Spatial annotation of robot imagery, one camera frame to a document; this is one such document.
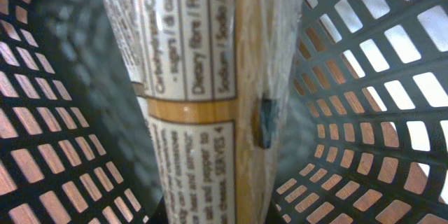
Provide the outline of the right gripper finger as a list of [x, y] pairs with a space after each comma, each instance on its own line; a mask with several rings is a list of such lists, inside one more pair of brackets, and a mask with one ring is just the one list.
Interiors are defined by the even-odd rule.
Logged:
[[260, 103], [260, 126], [258, 132], [259, 146], [263, 149], [269, 149], [272, 146], [276, 130], [277, 130], [277, 117], [279, 115], [278, 102], [275, 99], [268, 99], [263, 97]]

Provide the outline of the red spaghetti package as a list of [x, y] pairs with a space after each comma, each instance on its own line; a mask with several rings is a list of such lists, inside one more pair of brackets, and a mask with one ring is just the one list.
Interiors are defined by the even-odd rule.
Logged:
[[[139, 72], [170, 223], [264, 223], [303, 0], [103, 0]], [[278, 102], [259, 146], [260, 103]]]

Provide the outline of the grey plastic shopping basket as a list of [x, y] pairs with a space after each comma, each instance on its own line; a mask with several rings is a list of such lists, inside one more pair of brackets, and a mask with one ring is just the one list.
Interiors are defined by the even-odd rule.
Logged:
[[[264, 223], [447, 222], [447, 0], [303, 0]], [[170, 223], [103, 0], [1, 0], [1, 222]]]

